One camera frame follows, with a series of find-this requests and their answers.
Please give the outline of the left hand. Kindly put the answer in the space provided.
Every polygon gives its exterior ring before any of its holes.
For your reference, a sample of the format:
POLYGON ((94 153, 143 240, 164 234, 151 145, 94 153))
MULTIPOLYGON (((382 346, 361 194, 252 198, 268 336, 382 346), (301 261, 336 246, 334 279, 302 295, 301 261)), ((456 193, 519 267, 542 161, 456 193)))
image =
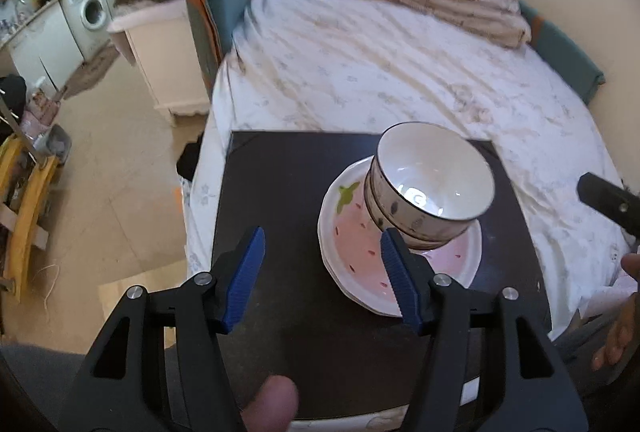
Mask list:
POLYGON ((298 391, 288 377, 270 376, 242 411, 242 419, 250 432, 282 432, 288 430, 298 409, 298 391))

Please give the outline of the right hand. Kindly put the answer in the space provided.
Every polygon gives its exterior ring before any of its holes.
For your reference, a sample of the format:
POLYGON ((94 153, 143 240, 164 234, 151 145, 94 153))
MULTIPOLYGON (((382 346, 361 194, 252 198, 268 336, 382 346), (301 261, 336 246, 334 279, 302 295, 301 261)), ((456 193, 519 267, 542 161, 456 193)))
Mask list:
POLYGON ((603 366, 616 365, 627 350, 632 339, 634 339, 634 324, 636 318, 636 299, 639 293, 634 293, 623 304, 620 313, 613 326, 608 330, 605 344, 594 353, 592 358, 592 369, 599 370, 603 366))

